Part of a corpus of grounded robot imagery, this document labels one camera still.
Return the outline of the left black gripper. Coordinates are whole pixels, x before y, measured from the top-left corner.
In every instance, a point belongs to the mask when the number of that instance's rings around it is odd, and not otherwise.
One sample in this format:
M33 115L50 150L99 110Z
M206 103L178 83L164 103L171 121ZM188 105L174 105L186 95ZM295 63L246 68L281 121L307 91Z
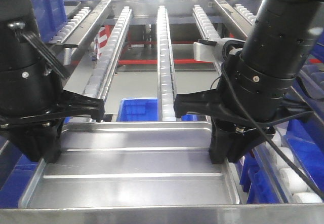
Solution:
M1 115L1 136L29 160L56 163L61 154L61 132L67 117L89 117L100 122L104 100L63 90L51 107L28 116Z

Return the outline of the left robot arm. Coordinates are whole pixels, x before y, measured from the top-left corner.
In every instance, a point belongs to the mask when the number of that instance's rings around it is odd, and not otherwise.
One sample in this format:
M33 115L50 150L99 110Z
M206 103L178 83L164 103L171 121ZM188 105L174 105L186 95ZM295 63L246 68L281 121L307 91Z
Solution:
M104 101L64 90L68 77L40 38L31 0L1 0L1 136L31 161L57 161L67 117L103 119Z

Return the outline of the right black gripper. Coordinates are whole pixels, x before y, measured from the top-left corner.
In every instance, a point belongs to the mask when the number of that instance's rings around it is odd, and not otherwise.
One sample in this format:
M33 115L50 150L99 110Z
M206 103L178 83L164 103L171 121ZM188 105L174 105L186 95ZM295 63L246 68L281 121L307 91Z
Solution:
M176 117L185 114L210 116L212 119L212 138L209 156L213 164L224 160L235 163L242 156L266 139L248 119L227 108L217 89L189 94L177 94L174 101ZM313 110L305 102L284 99L276 113L268 122L258 122L269 138L273 138L275 126L292 119L308 118Z

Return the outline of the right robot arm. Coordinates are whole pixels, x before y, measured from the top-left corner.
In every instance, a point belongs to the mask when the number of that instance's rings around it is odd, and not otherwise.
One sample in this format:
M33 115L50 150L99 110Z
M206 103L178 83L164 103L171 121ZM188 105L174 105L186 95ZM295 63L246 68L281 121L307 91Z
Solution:
M223 63L217 87L176 96L176 117L211 117L212 163L237 162L263 143L256 126L273 136L275 125L311 112L287 93L322 32L323 0L263 0L243 48Z

